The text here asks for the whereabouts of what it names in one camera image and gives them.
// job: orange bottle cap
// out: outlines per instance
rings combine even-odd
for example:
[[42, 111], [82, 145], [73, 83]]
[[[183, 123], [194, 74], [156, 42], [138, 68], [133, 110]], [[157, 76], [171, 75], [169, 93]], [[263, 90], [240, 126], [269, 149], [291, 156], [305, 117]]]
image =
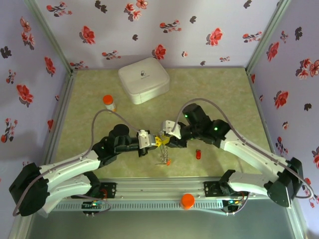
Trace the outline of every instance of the orange bottle cap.
[[194, 204], [195, 204], [195, 198], [193, 195], [191, 195], [189, 193], [183, 195], [183, 197], [181, 198], [181, 206], [185, 210], [192, 208], [194, 206]]
[[103, 103], [106, 105], [110, 105], [113, 103], [113, 97], [110, 95], [106, 95], [103, 97]]

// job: black bracket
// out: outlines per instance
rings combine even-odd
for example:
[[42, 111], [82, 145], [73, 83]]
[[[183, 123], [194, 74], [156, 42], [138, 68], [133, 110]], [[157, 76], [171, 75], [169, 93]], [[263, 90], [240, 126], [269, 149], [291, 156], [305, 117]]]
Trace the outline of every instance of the black bracket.
[[[116, 194], [116, 183], [101, 183], [99, 187], [99, 192], [97, 195], [92, 195], [92, 197], [95, 198], [105, 198], [106, 200], [108, 198], [115, 198]], [[83, 202], [81, 209], [101, 209], [101, 204], [97, 204], [96, 202], [90, 201], [90, 202]], [[86, 215], [93, 215], [97, 214], [100, 211], [83, 211]]]
[[107, 192], [107, 195], [106, 195], [107, 198], [115, 198], [116, 183], [101, 183], [99, 191], [103, 193], [104, 190]]
[[227, 184], [220, 181], [204, 182], [205, 197], [240, 197], [247, 196], [248, 192], [236, 192]]

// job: gray cable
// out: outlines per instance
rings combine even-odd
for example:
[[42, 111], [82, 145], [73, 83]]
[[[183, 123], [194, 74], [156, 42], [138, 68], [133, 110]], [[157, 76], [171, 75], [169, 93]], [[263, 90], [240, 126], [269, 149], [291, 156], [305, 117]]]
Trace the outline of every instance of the gray cable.
[[[94, 117], [93, 117], [93, 120], [92, 120], [92, 125], [91, 125], [91, 145], [88, 149], [88, 151], [82, 156], [82, 158], [86, 157], [90, 151], [92, 150], [92, 147], [93, 147], [93, 144], [94, 144], [94, 123], [95, 123], [95, 120], [96, 120], [96, 117], [101, 113], [101, 112], [111, 112], [113, 114], [115, 114], [117, 117], [119, 117], [128, 127], [130, 127], [131, 129], [133, 129], [134, 131], [136, 132], [139, 132], [139, 130], [137, 128], [135, 128], [134, 126], [132, 126], [130, 123], [128, 123], [122, 116], [120, 116], [118, 113], [116, 112], [113, 112], [113, 111], [110, 111], [110, 110], [107, 110], [107, 109], [104, 109], [104, 110], [100, 110], [98, 111]], [[62, 163], [60, 165], [57, 165], [53, 168], [50, 168], [50, 171], [54, 171], [56, 169], [59, 169], [65, 165], [69, 165], [69, 164], [72, 164], [72, 163], [75, 163], [77, 162], [78, 160], [80, 160], [80, 158], [76, 158], [72, 161], [69, 161], [69, 162], [65, 162], [65, 163]], [[33, 179], [31, 181], [31, 183], [27, 186], [27, 188], [24, 190], [24, 192], [22, 193], [18, 203], [16, 204], [15, 208], [14, 208], [14, 211], [13, 211], [13, 216], [16, 217], [17, 215], [19, 215], [19, 213], [17, 213], [23, 199], [25, 198], [26, 194], [28, 193], [29, 189], [33, 186], [33, 184], [36, 183], [36, 181], [38, 181], [40, 178], [42, 178], [43, 176], [45, 176], [46, 174], [49, 173], [49, 170], [45, 171], [44, 173], [40, 174], [39, 176], [37, 176], [35, 179]]]
[[297, 177], [300, 181], [302, 181], [302, 183], [309, 189], [310, 191], [310, 194], [308, 196], [296, 196], [296, 198], [301, 198], [301, 199], [309, 199], [309, 198], [312, 198], [315, 193], [314, 193], [314, 190], [313, 188], [298, 174], [296, 173], [294, 170], [290, 169], [289, 167], [287, 167], [286, 165], [282, 164], [281, 162], [279, 162], [278, 160], [274, 159], [273, 157], [269, 156], [268, 154], [264, 153], [263, 151], [261, 151], [260, 149], [256, 148], [255, 146], [253, 146], [252, 144], [246, 142], [245, 139], [243, 139], [243, 137], [237, 132], [237, 130], [235, 130], [235, 128], [233, 127], [233, 125], [231, 124], [230, 120], [228, 119], [227, 115], [223, 112], [223, 110], [217, 105], [215, 104], [214, 102], [210, 101], [210, 100], [207, 100], [207, 99], [204, 99], [204, 98], [195, 98], [193, 100], [190, 100], [188, 102], [186, 102], [182, 108], [179, 110], [178, 112], [178, 115], [177, 115], [177, 118], [176, 118], [176, 121], [175, 121], [175, 124], [174, 124], [174, 127], [172, 129], [172, 131], [174, 132], [176, 126], [177, 126], [177, 123], [178, 123], [178, 120], [182, 114], [182, 111], [184, 110], [184, 108], [186, 106], [188, 106], [190, 103], [193, 103], [195, 101], [205, 101], [205, 102], [208, 102], [210, 103], [211, 105], [213, 105], [216, 109], [218, 109], [218, 111], [223, 115], [223, 117], [225, 118], [225, 120], [227, 121], [227, 123], [229, 124], [230, 128], [233, 130], [233, 132], [235, 133], [235, 135], [247, 146], [249, 146], [250, 148], [252, 148], [253, 150], [257, 151], [258, 153], [262, 154], [263, 156], [267, 157], [268, 159], [270, 159], [271, 161], [273, 161], [274, 163], [280, 165], [281, 167], [287, 169], [291, 174], [293, 174], [295, 177]]

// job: metal frame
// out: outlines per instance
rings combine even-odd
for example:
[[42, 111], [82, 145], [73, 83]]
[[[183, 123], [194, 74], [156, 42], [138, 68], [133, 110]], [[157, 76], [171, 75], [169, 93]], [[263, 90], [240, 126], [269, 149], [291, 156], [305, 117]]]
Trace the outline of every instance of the metal frame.
[[[264, 114], [261, 110], [260, 101], [258, 99], [258, 96], [256, 94], [255, 88], [252, 85], [251, 80], [251, 72], [253, 71], [254, 67], [258, 63], [260, 57], [264, 53], [266, 47], [268, 46], [271, 37], [273, 36], [274, 31], [277, 29], [279, 23], [281, 22], [282, 17], [284, 16], [289, 4], [292, 0], [281, 0], [279, 6], [277, 7], [276, 12], [274, 13], [272, 20], [269, 22], [267, 26], [267, 30], [265, 31], [265, 34], [260, 41], [258, 47], [256, 48], [254, 54], [252, 55], [247, 67], [246, 67], [246, 74], [249, 79], [249, 84], [251, 87], [251, 90], [253, 92], [253, 96], [257, 105], [257, 109], [262, 121], [262, 125], [266, 134], [266, 138], [270, 147], [270, 151], [272, 153], [275, 153], [275, 149], [273, 147], [273, 143], [271, 140], [271, 137], [269, 135], [267, 123], [265, 121]], [[292, 203], [292, 207], [290, 209], [287, 209], [288, 217], [291, 222], [294, 234], [296, 238], [298, 239], [306, 239], [307, 238], [307, 225], [304, 222], [304, 216], [302, 214], [302, 211], [300, 209], [300, 204], [297, 200], [294, 200]]]
[[68, 61], [66, 60], [66, 57], [64, 56], [62, 49], [60, 48], [57, 40], [55, 39], [55, 36], [53, 35], [52, 31], [50, 30], [49, 25], [44, 19], [44, 16], [42, 15], [38, 5], [36, 4], [35, 0], [24, 0], [25, 5], [28, 7], [30, 12], [32, 12], [33, 16], [39, 23], [42, 31], [45, 33], [45, 35], [48, 37], [48, 40], [51, 42], [54, 50], [60, 57], [61, 61], [63, 62], [63, 65], [67, 72], [71, 74], [71, 68], [68, 64]]
[[[66, 77], [63, 90], [61, 93], [62, 97], [60, 98], [58, 110], [54, 118], [54, 121], [56, 122], [55, 128], [53, 129], [53, 132], [50, 138], [48, 139], [47, 147], [45, 149], [45, 155], [44, 155], [45, 160], [43, 163], [48, 164], [48, 163], [52, 163], [57, 151], [58, 142], [62, 133], [62, 126], [66, 116], [69, 100], [71, 97], [71, 92], [74, 86], [76, 72], [75, 73], [71, 72], [71, 69], [67, 63], [65, 56], [61, 48], [59, 47], [54, 35], [50, 31], [48, 24], [44, 20], [44, 17], [41, 11], [39, 10], [37, 4], [35, 3], [35, 0], [24, 0], [24, 1], [26, 5], [28, 6], [29, 10], [33, 13], [33, 15], [38, 20], [39, 24], [42, 27], [42, 30], [48, 36], [49, 41], [52, 43], [53, 47], [57, 51], [57, 54], [61, 58], [65, 68], [67, 69], [69, 73], [69, 75]], [[268, 133], [267, 124], [264, 120], [264, 116], [261, 111], [259, 101], [256, 98], [254, 88], [252, 87], [252, 84], [251, 84], [250, 72], [256, 66], [263, 51], [267, 47], [274, 30], [278, 26], [290, 2], [291, 0], [281, 0], [280, 5], [278, 6], [276, 12], [273, 14], [272, 20], [268, 24], [267, 30], [265, 31], [265, 34], [259, 46], [257, 47], [254, 54], [252, 55], [250, 62], [248, 63], [246, 68], [246, 73], [250, 80], [250, 85], [254, 95], [254, 99], [255, 99], [260, 117], [262, 119], [262, 124], [264, 127], [264, 131], [266, 133], [268, 144], [272, 152], [274, 152], [274, 148], [272, 146], [273, 144], [271, 142], [271, 138]], [[206, 199], [204, 197], [204, 188], [202, 184], [202, 182], [204, 181], [214, 181], [214, 180], [218, 180], [218, 179], [211, 178], [211, 177], [186, 177], [186, 178], [183, 177], [183, 178], [161, 178], [161, 179], [149, 179], [149, 178], [148, 179], [141, 179], [141, 178], [108, 179], [108, 180], [102, 180], [102, 181], [103, 182], [112, 181], [112, 182], [117, 182], [119, 184], [117, 187], [116, 198], [109, 199], [110, 202], [113, 201], [113, 202], [120, 203], [121, 201], [127, 202], [128, 200], [130, 203], [136, 203], [136, 202], [140, 202], [142, 199], [144, 200], [148, 199], [148, 200], [152, 200], [153, 202], [158, 202], [159, 200], [163, 201], [164, 198], [170, 201], [174, 200], [176, 202], [176, 200], [179, 200], [181, 198], [181, 195], [183, 195], [185, 192], [196, 195], [197, 197], [196, 200], [199, 200], [200, 202], [206, 202], [207, 200], [212, 200], [217, 202], [217, 198]], [[262, 195], [254, 195], [254, 197], [251, 197], [250, 200], [265, 199], [265, 198], [266, 197]], [[224, 199], [228, 200], [228, 199], [236, 199], [236, 198], [229, 197]], [[85, 199], [77, 199], [76, 203], [79, 204], [84, 201]], [[74, 202], [75, 202], [74, 200], [66, 200], [66, 201], [62, 201], [61, 205], [63, 205], [64, 203], [70, 204]], [[304, 222], [301, 220], [303, 216], [300, 211], [299, 204], [296, 200], [293, 202], [292, 208], [288, 209], [287, 212], [288, 212], [288, 216], [289, 216], [296, 238], [305, 239], [306, 226]], [[9, 235], [9, 239], [26, 238], [28, 229], [32, 223], [32, 217], [33, 217], [32, 215], [29, 217], [17, 216], [15, 218], [11, 233]]]
[[279, 6], [277, 7], [276, 11], [274, 12], [271, 21], [268, 23], [266, 27], [266, 31], [258, 44], [255, 52], [253, 53], [252, 57], [249, 60], [249, 63], [246, 67], [246, 72], [249, 74], [252, 69], [256, 66], [259, 58], [263, 54], [265, 48], [268, 46], [270, 38], [272, 37], [274, 31], [277, 29], [278, 24], [280, 23], [282, 17], [284, 16], [289, 4], [292, 0], [281, 0]]

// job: table surface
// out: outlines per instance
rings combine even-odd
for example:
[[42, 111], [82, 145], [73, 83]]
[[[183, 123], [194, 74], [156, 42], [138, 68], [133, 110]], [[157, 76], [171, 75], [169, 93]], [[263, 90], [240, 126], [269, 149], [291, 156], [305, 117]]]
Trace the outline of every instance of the table surface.
[[[115, 99], [117, 113], [133, 126], [157, 134], [164, 120], [175, 121], [181, 106], [194, 98], [206, 98], [218, 104], [234, 127], [246, 138], [269, 150], [264, 128], [244, 68], [167, 69], [170, 90], [140, 105], [134, 105], [124, 92], [117, 70], [83, 70], [77, 73], [59, 141], [55, 161], [62, 161], [87, 150], [91, 140], [91, 122], [95, 113], [105, 109], [102, 98]], [[206, 102], [198, 102], [207, 115], [223, 119]], [[110, 113], [101, 113], [95, 123], [95, 143], [122, 123]], [[195, 158], [196, 149], [201, 159]], [[258, 171], [237, 156], [199, 140], [187, 148], [169, 148], [170, 166], [161, 163], [160, 149], [139, 158], [137, 152], [122, 153], [110, 165], [95, 170], [100, 178], [222, 176], [228, 169], [245, 173]]]

